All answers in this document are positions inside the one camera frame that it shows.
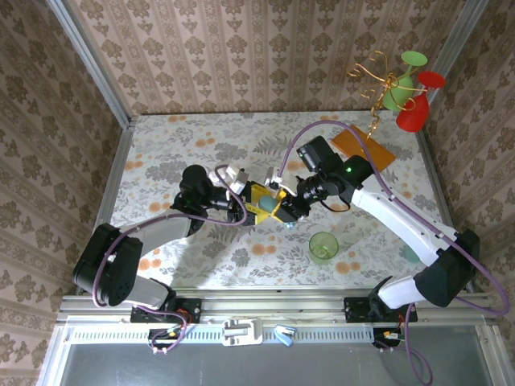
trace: cable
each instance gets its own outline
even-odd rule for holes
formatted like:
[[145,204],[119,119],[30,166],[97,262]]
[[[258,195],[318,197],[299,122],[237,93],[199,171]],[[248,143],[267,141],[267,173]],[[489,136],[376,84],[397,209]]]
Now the cable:
[[431,367],[429,366],[429,363],[426,361],[426,359],[423,356],[421,356],[423,361],[425,362],[425,364],[427,366],[427,369],[429,370],[429,380],[427,382],[424,382],[422,380],[422,377],[418,374],[417,368],[414,366],[413,359],[411,358],[411,353],[412,352],[415,353],[415,350],[410,348],[410,340],[409,340],[410,329],[408,327],[408,324],[410,324],[410,316],[411,316],[411,308],[412,307],[414,307],[414,303],[410,303],[408,305],[408,311],[406,312],[406,320],[404,322],[404,340],[405,340],[404,344],[405,344],[405,350],[406,350],[406,354],[408,355],[408,362],[410,362],[411,370],[413,370],[413,373],[417,377],[418,382],[420,382],[424,386],[431,386],[433,384],[433,372],[431,370]]
[[[186,336],[187,322],[186,322],[186,318],[182,314],[180,314],[178,312],[173,312],[173,311],[152,310],[151,308],[148,308],[148,307],[145,307],[145,306],[138,306],[138,308],[140,310],[143,310],[143,311],[147,312],[148,314],[175,316],[176,318],[181,319],[181,321],[183,322],[181,327],[180,327],[180,334],[179,334],[179,337],[177,338],[177,340],[175,342],[173,342],[169,347],[167,347],[166,350],[161,349],[161,352],[167,352],[169,350],[172,350]],[[159,351],[159,349],[155,347],[155,341],[158,338],[162,337],[162,336],[163,336],[163,334],[156,334],[156,335],[154,335],[154,337],[150,341],[150,347],[152,347],[152,349],[154,351],[156,351],[156,352]]]
[[187,317],[187,319],[188,319],[188,322],[187,322],[187,323],[188,323],[188,324],[191,324],[191,323],[192,323],[192,315],[191,315],[189,312],[187,312],[186,310],[183,310],[182,308],[179,308],[179,309],[177,310],[177,312],[178,312],[178,313],[180,313],[180,314],[182,314],[185,318]]
[[170,336],[170,333],[168,332],[168,329],[167,328],[162,328],[161,330],[159,331],[155,331],[154,332],[154,335],[152,336],[151,339],[148,339],[148,347],[150,347],[152,349],[152,351],[157,354],[158,352],[168,352],[168,349],[170,349],[171,345],[173,343],[170,343],[168,345],[166,345],[165,347],[163,347],[163,349],[166,349],[166,351],[164,351],[163,349],[159,349],[158,347],[156,347],[156,344],[155,342],[158,340],[158,339],[161,339],[161,338],[165,338],[165,337],[169,337]]
[[404,316],[402,316],[402,314],[399,312],[399,318],[401,319],[400,323],[399,323],[399,327],[398,327],[398,330],[399,332],[402,334],[402,324],[404,323]]
[[130,229],[127,229],[120,236],[118,236],[115,239],[115,241],[109,246],[109,248],[107,249],[107,252],[104,254],[104,258],[102,259],[101,263],[98,266],[97,274],[95,275],[95,279],[93,280],[93,288],[92,288],[93,303],[95,304],[95,306],[97,306],[97,307],[105,307],[105,306],[107,306],[107,304],[105,304],[105,303],[100,303],[99,302],[99,298],[98,298],[98,284],[100,282],[100,277],[101,277],[102,273],[104,272],[104,268],[105,268],[105,265],[107,264],[107,260],[109,259],[109,257],[113,253],[114,249],[129,234],[134,233],[134,232],[136,232],[136,231],[138,231],[138,230],[140,230],[142,228],[148,227],[149,225],[158,223],[159,221],[173,219],[173,218],[177,218],[177,217],[186,217],[186,218],[192,219],[192,220],[200,220],[200,221],[205,221],[205,222],[212,223],[212,224],[224,225],[224,226],[227,226],[227,227],[236,227],[238,225],[241,225],[241,224],[245,223],[245,221],[247,220],[247,215],[248,215],[247,208],[245,207],[245,204],[243,203],[241,198],[236,193],[233,192],[233,190],[224,181],[224,179],[221,178],[220,174],[218,173],[219,169],[222,169],[222,168],[228,167],[228,166],[229,165],[219,165],[219,166],[215,167],[215,170],[214,170],[215,171],[215,176],[219,179],[219,181],[224,186],[224,188],[229,191],[230,195],[238,202],[238,204],[241,207],[241,210],[243,211],[243,218],[240,221],[237,221],[236,223],[229,223],[227,221],[220,221],[220,220],[210,219],[208,217],[188,215],[186,213],[174,213],[172,215],[163,215],[163,216],[160,216],[160,217],[155,217],[153,219],[149,219],[149,220],[144,221],[144,222],[142,222],[142,223],[140,223],[140,224],[138,224],[138,225],[136,225],[136,226],[134,226],[134,227],[132,227]]
[[[317,121],[313,122],[310,125],[307,125],[302,130],[300,130],[297,135],[291,140],[290,144],[288,145],[288,148],[286,149],[286,154],[284,156],[284,159],[282,160],[282,165],[279,168],[278,177],[282,176],[282,173],[284,172],[284,169],[286,168],[286,163],[288,161],[288,157],[290,156],[291,151],[293,150],[295,143],[298,141],[298,139],[306,133],[308,130],[318,126],[318,125],[337,125],[340,127],[343,127],[344,129],[347,129],[351,132],[351,134],[354,136],[354,138],[358,141],[358,143],[361,146],[361,149],[365,152],[366,158],[370,162],[370,166],[372,167],[373,173],[376,176],[377,181],[381,185],[381,189],[392,199],[392,201],[397,204],[402,210],[404,210],[407,214],[409,214],[412,218],[417,220],[421,225],[429,228],[435,235],[439,235],[441,232],[429,221],[426,221],[423,217],[421,217],[417,212],[415,212],[413,209],[408,207],[405,203],[403,203],[398,197],[393,195],[393,192],[388,188],[388,185],[385,183],[385,180],[381,177],[381,174],[379,173],[379,170],[376,167],[376,164],[373,161],[372,156],[370,155],[369,149],[365,145],[365,141],[358,135],[358,133],[349,125],[345,125],[342,122],[338,121],[329,121],[329,120],[323,120],[323,121]],[[487,279],[490,280],[490,282],[493,284],[493,286],[496,288],[497,292],[501,296],[501,299],[504,303],[504,308],[502,310],[493,310],[491,308],[486,308],[482,306],[478,306],[477,304],[474,304],[468,300],[465,300],[460,297],[456,297],[459,301],[469,305],[472,308],[475,308],[477,310],[489,312],[491,314],[494,314],[496,316],[502,316],[506,315],[509,312],[509,296],[506,293],[505,289],[502,288],[502,285],[493,277],[493,275],[485,268],[483,265],[479,263],[476,259],[474,259],[467,251],[465,251],[463,248],[461,248],[459,245],[457,245],[456,242],[451,240],[448,236],[443,235],[442,240],[444,240],[447,244],[449,244],[452,248],[456,249],[459,253],[461,253],[472,265],[474,265],[483,275],[486,276]]]
[[347,211],[351,210],[351,206],[347,203],[347,209],[344,209],[343,211],[337,211],[336,209],[333,209],[329,205],[327,205],[324,201],[319,201],[319,203],[325,207],[328,211],[332,211],[333,213],[345,213]]
[[[413,369],[413,372],[414,374],[416,375],[417,379],[422,383],[424,384],[425,386],[431,386],[433,384],[433,371],[431,370],[431,366],[429,365],[429,362],[427,361],[427,359],[424,357],[424,355],[422,355],[420,352],[418,352],[417,350],[413,349],[413,348],[409,348],[408,349],[408,339],[407,339],[407,336],[406,336],[406,341],[405,341],[405,345],[406,347],[390,347],[390,346],[387,346],[385,345],[383,342],[381,342],[380,340],[376,340],[375,343],[383,346],[385,349],[389,350],[389,349],[393,349],[393,350],[401,350],[401,351],[405,351],[406,354],[408,355],[408,360],[410,361],[410,365],[411,365],[411,368]],[[427,368],[427,371],[429,372],[429,381],[427,383],[425,383],[419,376],[418,376],[418,373],[416,371],[416,368],[415,366],[413,365],[413,360],[411,359],[411,355],[415,355],[422,363],[424,363],[426,365],[426,368]]]
[[397,324],[397,327],[395,327],[394,331],[400,331],[402,325],[402,315],[399,313],[399,324]]

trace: patterned wallpaper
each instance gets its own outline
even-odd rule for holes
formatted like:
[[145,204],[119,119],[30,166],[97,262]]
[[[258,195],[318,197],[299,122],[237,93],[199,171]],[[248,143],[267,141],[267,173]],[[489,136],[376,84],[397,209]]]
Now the patterned wallpaper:
[[35,384],[120,128],[45,2],[0,1],[0,384]]
[[369,108],[372,49],[435,61],[464,0],[68,0],[132,115]]
[[[482,263],[508,288],[500,326],[515,363],[515,2],[489,2],[426,132],[455,226],[477,232]],[[483,277],[477,284],[494,291]]]

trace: green glass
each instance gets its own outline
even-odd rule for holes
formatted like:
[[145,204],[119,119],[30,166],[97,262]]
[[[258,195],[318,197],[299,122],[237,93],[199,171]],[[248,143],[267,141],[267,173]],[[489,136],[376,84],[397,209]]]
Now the green glass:
[[328,264],[338,253],[338,240],[327,232],[318,232],[309,240],[309,255],[315,264]]
[[[399,80],[394,81],[393,84],[397,84],[399,86],[406,88],[413,88],[413,81],[409,76],[400,78]],[[412,95],[413,91],[411,90],[404,90],[399,87],[392,87],[383,98],[383,105],[388,110],[401,111],[401,108],[398,106],[404,106]]]
[[[408,69],[403,75],[398,77],[398,80],[396,80],[394,84],[406,88],[413,88],[413,81],[409,74],[413,67],[420,67],[426,64],[427,58],[425,55],[416,51],[403,52],[401,57],[402,60],[408,64]],[[412,90],[403,90],[402,88],[393,87],[389,92],[386,93],[385,97],[383,98],[383,105],[388,110],[401,111],[401,108],[398,106],[404,107],[404,105],[411,98],[412,95]]]

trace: floral tablecloth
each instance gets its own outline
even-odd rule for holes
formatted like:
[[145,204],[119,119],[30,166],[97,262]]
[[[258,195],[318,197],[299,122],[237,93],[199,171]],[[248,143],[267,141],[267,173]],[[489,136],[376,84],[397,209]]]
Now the floral tablecloth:
[[[140,117],[117,194],[112,224],[138,222],[165,211],[179,191],[182,171],[192,164],[211,170],[221,163],[244,167],[262,183],[269,166],[278,167],[291,138],[305,125],[333,119],[367,130],[368,112],[231,113]],[[341,131],[319,126],[298,146],[317,135],[332,139]],[[397,156],[383,175],[407,199],[439,219],[430,180],[412,133],[395,125],[391,112],[381,112],[374,138]],[[295,152],[286,172],[307,177]],[[343,209],[337,199],[328,200]],[[224,220],[224,214],[212,216]],[[315,265],[308,241],[331,232],[339,254],[328,265]],[[268,219],[255,227],[204,224],[192,237],[175,240],[140,260],[138,274],[174,287],[239,285],[338,285],[370,288],[390,274],[420,269],[404,257],[404,243],[366,212],[352,208],[332,213],[316,204],[294,228]]]

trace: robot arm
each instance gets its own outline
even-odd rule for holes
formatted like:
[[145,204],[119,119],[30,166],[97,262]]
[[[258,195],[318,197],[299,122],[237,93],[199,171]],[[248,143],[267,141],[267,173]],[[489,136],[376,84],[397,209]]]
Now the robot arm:
[[[445,307],[472,279],[473,265],[443,236],[448,236],[474,258],[479,256],[479,237],[472,231],[458,233],[454,228],[431,219],[396,191],[388,196],[373,174],[370,164],[359,156],[343,162],[322,137],[317,137],[297,150],[309,171],[315,172],[299,180],[296,195],[286,195],[281,210],[275,215],[284,219],[308,216],[310,205],[329,195],[338,196],[380,220],[404,240],[419,256],[426,268],[415,275],[388,277],[369,295],[372,311],[379,317],[396,314],[394,310],[412,302],[427,300]],[[438,234],[420,224],[402,210],[393,199],[401,200],[439,230]]]
[[[455,229],[431,219],[397,192],[392,191],[393,195],[388,196],[364,158],[353,156],[343,162],[322,137],[301,146],[297,152],[314,174],[307,179],[297,178],[296,187],[287,186],[291,182],[285,185],[284,180],[278,184],[278,179],[269,179],[273,189],[278,189],[279,185],[282,187],[276,195],[277,204],[272,206],[273,211],[269,211],[270,215],[283,223],[295,222],[309,215],[313,203],[323,201],[328,196],[338,196],[345,203],[351,203],[379,219],[403,239],[426,265],[422,272],[415,275],[399,279],[388,277],[371,292],[370,308],[379,318],[382,315],[397,315],[396,309],[421,300],[436,306],[447,306],[472,279],[475,272],[472,264],[441,237],[450,237],[477,258],[480,242],[474,232],[459,234]],[[227,171],[228,178],[232,179],[231,188],[237,189],[236,193],[246,200],[245,207],[252,211],[254,196],[258,199],[266,195],[266,188],[256,182],[247,182],[248,175],[243,170],[232,168]],[[229,221],[241,219],[241,207],[235,205],[223,187],[213,186],[202,166],[188,167],[179,188],[180,193],[165,215],[186,213],[205,218],[208,209],[216,209],[227,211]],[[393,198],[400,199],[417,215],[430,221],[439,233],[435,234],[421,225],[395,204]],[[246,225],[258,222],[259,209],[255,212],[254,217],[250,216],[251,219],[255,218],[255,223],[251,220],[245,222]],[[162,283],[138,277],[139,259],[162,244],[190,236],[203,223],[201,220],[175,217],[145,225],[133,232],[131,237],[123,238],[114,251],[119,257],[110,257],[101,273],[97,296],[109,306],[130,302],[153,309],[166,308],[175,292]],[[134,224],[123,228],[109,224],[98,227],[73,271],[73,281],[92,292],[93,279],[106,251],[117,237],[133,227]]]

